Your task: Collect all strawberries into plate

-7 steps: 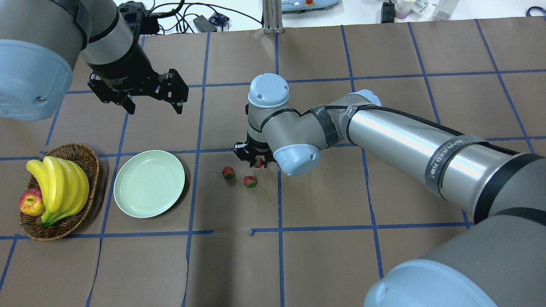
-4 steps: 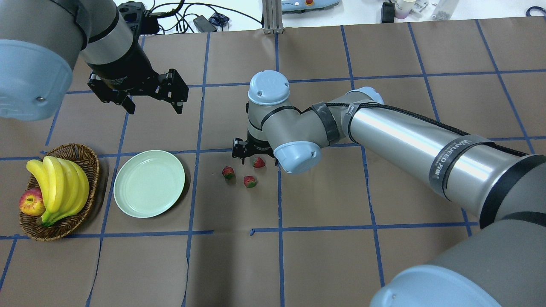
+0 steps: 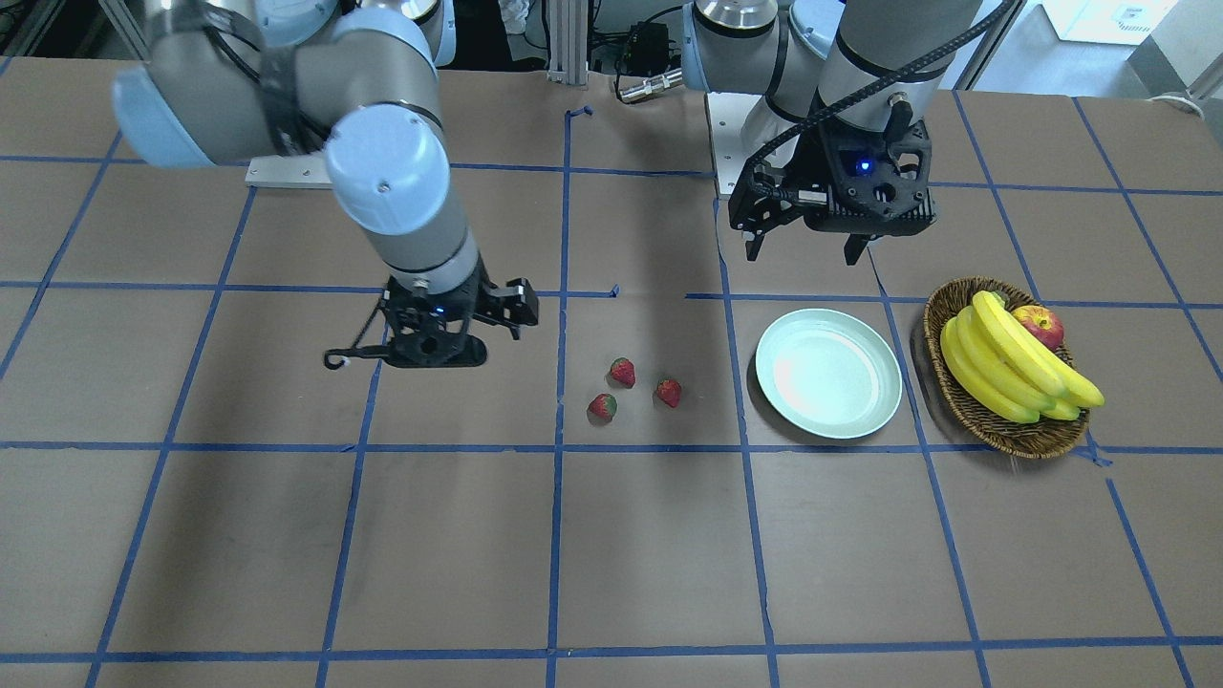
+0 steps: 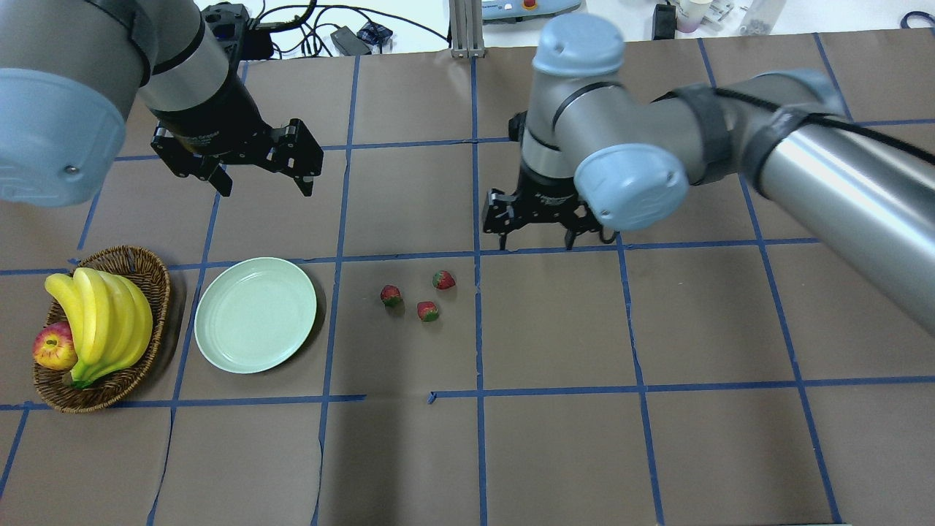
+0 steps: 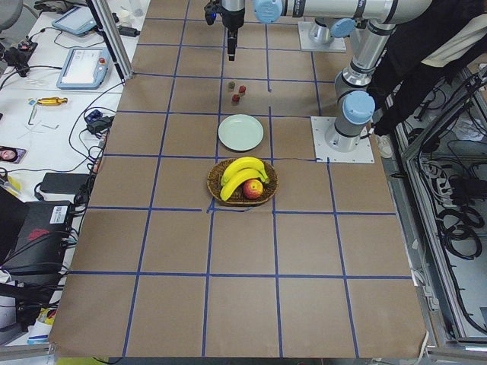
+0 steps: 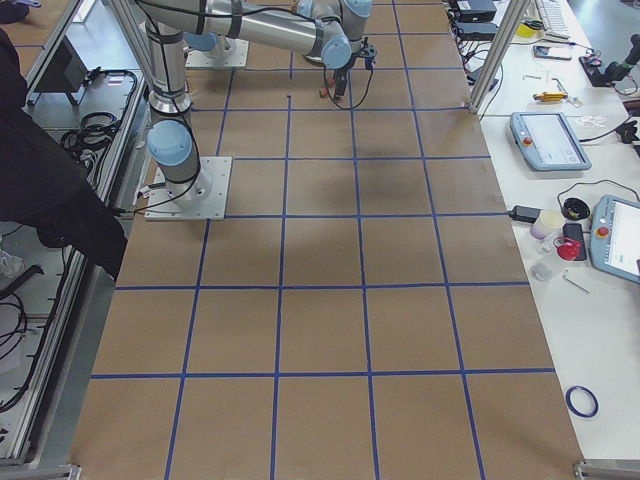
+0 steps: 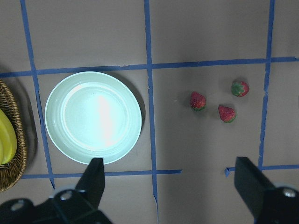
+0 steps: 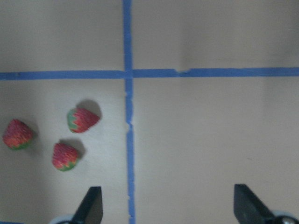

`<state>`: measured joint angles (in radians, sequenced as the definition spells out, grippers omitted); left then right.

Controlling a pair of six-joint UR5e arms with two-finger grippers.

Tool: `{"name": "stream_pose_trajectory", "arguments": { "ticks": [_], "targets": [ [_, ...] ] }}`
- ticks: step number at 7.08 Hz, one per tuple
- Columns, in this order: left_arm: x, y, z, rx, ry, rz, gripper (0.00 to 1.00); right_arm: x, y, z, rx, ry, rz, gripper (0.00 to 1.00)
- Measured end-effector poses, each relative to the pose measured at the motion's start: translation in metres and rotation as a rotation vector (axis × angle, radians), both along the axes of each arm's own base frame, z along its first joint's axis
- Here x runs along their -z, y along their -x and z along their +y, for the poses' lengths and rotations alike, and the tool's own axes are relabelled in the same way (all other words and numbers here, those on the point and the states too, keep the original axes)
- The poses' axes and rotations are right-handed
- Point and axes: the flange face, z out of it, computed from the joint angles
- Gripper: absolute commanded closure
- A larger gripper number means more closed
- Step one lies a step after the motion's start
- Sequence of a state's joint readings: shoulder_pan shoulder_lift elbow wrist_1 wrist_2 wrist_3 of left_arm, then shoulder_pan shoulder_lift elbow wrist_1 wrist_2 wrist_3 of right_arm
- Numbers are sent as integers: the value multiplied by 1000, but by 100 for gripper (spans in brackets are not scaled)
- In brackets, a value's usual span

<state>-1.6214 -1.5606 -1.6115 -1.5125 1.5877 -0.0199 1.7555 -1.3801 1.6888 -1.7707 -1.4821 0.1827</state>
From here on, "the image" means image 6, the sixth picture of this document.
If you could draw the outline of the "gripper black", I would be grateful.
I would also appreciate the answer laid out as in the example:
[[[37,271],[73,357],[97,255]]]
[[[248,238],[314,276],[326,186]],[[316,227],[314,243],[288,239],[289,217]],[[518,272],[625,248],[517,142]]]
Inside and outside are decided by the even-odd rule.
[[[332,98],[343,98],[345,96],[346,89],[349,84],[350,71],[355,66],[358,59],[362,59],[364,61],[365,70],[369,72],[369,77],[362,97],[366,98],[368,96],[374,75],[374,68],[376,63],[376,48],[369,42],[369,37],[364,36],[360,41],[360,46],[351,55],[351,58],[347,62],[347,64],[334,71],[332,76]]]

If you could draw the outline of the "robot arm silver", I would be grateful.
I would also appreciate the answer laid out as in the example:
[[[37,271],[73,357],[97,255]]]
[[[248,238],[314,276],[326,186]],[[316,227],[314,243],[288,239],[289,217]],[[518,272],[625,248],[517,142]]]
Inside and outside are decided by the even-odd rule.
[[[141,1],[151,65],[151,137],[168,130],[187,140],[186,168],[171,172],[171,159],[155,155],[171,188],[183,199],[201,188],[201,163],[191,131],[192,102],[185,90],[183,45],[211,35],[240,39],[300,53],[333,71],[334,97],[346,91],[357,60],[373,69],[377,51],[365,35],[371,15],[369,1],[297,1],[290,8],[261,6],[249,1]]]

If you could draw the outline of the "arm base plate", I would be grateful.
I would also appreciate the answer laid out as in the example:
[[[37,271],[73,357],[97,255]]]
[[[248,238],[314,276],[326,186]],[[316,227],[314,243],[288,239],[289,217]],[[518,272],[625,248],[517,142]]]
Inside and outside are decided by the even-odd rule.
[[[157,167],[154,182],[162,186],[151,190],[144,217],[149,221],[223,220],[232,158],[204,156],[200,166],[194,185],[167,182]]]
[[[191,49],[186,58],[186,68],[190,70],[242,69],[246,67],[249,42],[221,38],[210,50]]]

